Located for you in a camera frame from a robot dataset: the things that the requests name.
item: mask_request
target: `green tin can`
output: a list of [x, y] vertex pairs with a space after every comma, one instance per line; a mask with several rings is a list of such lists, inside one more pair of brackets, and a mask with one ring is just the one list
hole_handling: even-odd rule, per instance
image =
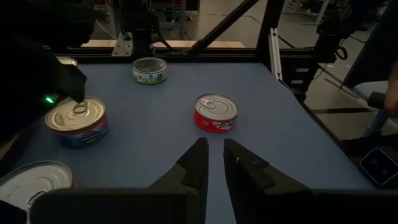
[[135, 81], [146, 85], [156, 85], [167, 79], [167, 63], [155, 57], [145, 57], [132, 63]]

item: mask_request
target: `can label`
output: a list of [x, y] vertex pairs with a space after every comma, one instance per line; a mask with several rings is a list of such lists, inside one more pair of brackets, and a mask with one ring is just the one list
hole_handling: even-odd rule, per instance
[[225, 121], [215, 121], [210, 118], [206, 118], [199, 112], [195, 111], [194, 120], [195, 124], [197, 124], [199, 128], [202, 128], [205, 131], [209, 131], [212, 133], [224, 133], [234, 127], [236, 118]]
[[135, 81], [148, 85], [156, 85], [167, 79], [166, 70], [163, 70], [156, 74], [145, 74], [134, 70], [133, 74]]
[[57, 133], [62, 145], [66, 147], [85, 147], [90, 146], [101, 140], [108, 131], [108, 122], [104, 118], [93, 129], [79, 134]]

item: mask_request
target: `wooden board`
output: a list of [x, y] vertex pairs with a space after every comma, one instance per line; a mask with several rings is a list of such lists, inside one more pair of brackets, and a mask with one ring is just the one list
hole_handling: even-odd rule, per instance
[[[195, 40], [168, 40], [172, 47], [191, 47], [196, 43]], [[116, 40], [90, 40], [87, 44], [83, 44], [82, 47], [114, 47]], [[154, 43], [155, 47], [162, 48], [166, 47], [164, 44], [157, 42]], [[209, 45], [213, 48], [245, 48], [245, 46], [239, 41], [214, 41]]]

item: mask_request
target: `green led light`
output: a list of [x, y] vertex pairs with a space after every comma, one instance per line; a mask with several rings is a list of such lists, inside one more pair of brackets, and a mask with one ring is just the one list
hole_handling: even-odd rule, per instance
[[47, 102], [49, 103], [54, 103], [53, 99], [51, 99], [50, 97], [46, 97], [45, 100], [47, 100]]

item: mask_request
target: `pull tab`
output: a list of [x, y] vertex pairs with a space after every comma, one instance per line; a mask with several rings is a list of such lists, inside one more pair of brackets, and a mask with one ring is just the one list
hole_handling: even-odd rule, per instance
[[73, 112], [76, 114], [82, 114], [87, 111], [87, 101], [83, 100], [81, 103], [77, 103], [73, 107]]
[[33, 194], [33, 196], [31, 196], [30, 199], [27, 201], [26, 206], [27, 206], [28, 208], [31, 208], [33, 202], [34, 202], [40, 195], [42, 195], [42, 194], [44, 194], [44, 193], [46, 193], [45, 190], [40, 190], [40, 191], [38, 191], [36, 194]]
[[203, 106], [206, 106], [209, 109], [213, 109], [216, 107], [216, 104], [213, 103], [211, 100], [201, 99], [199, 103]]

